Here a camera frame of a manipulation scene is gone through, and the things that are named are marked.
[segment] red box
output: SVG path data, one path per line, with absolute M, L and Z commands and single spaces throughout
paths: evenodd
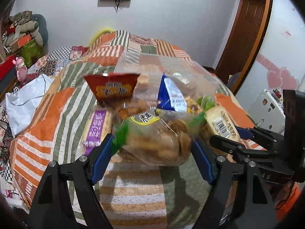
M 0 80 L 5 77 L 5 75 L 13 68 L 15 65 L 13 64 L 13 60 L 15 59 L 15 55 L 10 55 L 0 63 Z

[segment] wooden door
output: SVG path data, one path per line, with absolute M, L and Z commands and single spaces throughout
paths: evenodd
M 241 72 L 257 38 L 266 0 L 241 0 L 237 18 L 225 50 L 216 68 L 217 76 L 226 84 L 229 75 Z

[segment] white wall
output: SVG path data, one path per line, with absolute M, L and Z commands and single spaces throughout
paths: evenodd
M 32 10 L 47 21 L 49 51 L 87 45 L 103 27 L 166 40 L 201 65 L 212 66 L 236 0 L 131 0 L 116 13 L 114 1 L 16 0 L 13 13 Z
M 290 0 L 273 0 L 271 17 L 259 54 L 269 60 L 265 64 L 256 58 L 244 83 L 236 94 L 241 106 L 248 111 L 263 89 L 269 89 L 269 70 L 288 68 L 292 77 L 301 83 L 304 65 L 305 24 Z M 282 78 L 283 83 L 290 78 Z

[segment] pink toy figure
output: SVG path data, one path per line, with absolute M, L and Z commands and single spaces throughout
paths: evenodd
M 17 70 L 17 80 L 21 83 L 22 86 L 25 85 L 26 82 L 26 75 L 27 75 L 27 67 L 24 64 L 23 58 L 16 58 L 16 61 L 13 60 L 13 64 Z

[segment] door frame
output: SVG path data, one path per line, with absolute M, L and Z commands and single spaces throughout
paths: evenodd
M 255 39 L 254 45 L 253 45 L 252 50 L 249 54 L 249 57 L 246 60 L 245 65 L 244 65 L 244 67 L 243 67 L 243 69 L 240 73 L 240 76 L 238 77 L 236 83 L 234 84 L 234 86 L 232 88 L 232 92 L 233 92 L 234 95 L 236 95 L 236 93 L 240 89 L 242 83 L 246 79 L 247 74 L 249 73 L 252 65 L 254 64 L 256 56 L 257 56 L 257 54 L 260 50 L 260 47 L 263 43 L 263 39 L 265 37 L 266 30 L 267 30 L 267 27 L 268 27 L 268 24 L 269 24 L 270 15 L 271 15 L 272 2 L 273 2 L 273 0 L 266 0 L 262 22 L 260 24 L 260 28 L 259 28 L 257 37 Z M 215 69 L 216 75 L 219 71 L 221 71 L 222 62 L 224 60 L 224 57 L 226 55 L 226 51 L 228 50 L 229 44 L 232 40 L 232 37 L 234 35 L 235 29 L 236 29 L 236 26 L 237 26 L 237 22 L 238 22 L 238 19 L 239 19 L 242 3 L 243 3 L 243 0 L 240 0 L 239 5 L 238 5 L 238 9 L 237 9 L 237 13 L 236 13 L 236 16 L 235 16 L 235 21 L 234 21 L 234 24 L 232 26 L 231 33 L 229 35 L 229 38 L 228 38 L 227 44 L 225 46 L 225 49 L 222 53 L 222 56 L 220 57 L 218 65 Z
M 254 45 L 253 45 L 252 50 L 250 52 L 250 55 L 249 55 L 249 57 L 248 57 L 248 59 L 245 63 L 245 66 L 240 73 L 240 76 L 238 77 L 236 83 L 234 84 L 234 86 L 232 88 L 232 92 L 233 92 L 234 95 L 236 95 L 236 93 L 240 89 L 242 83 L 246 79 L 252 65 L 255 62 L 255 59 L 256 59 L 256 56 L 257 56 L 257 54 L 260 50 L 260 47 L 263 43 L 263 39 L 265 37 L 267 27 L 268 27 L 268 24 L 269 24 L 269 20 L 270 20 L 270 16 L 271 16 L 272 3 L 273 3 L 273 0 L 266 0 L 262 23 L 260 25 L 260 29 L 258 31 L 256 40 L 254 42 Z

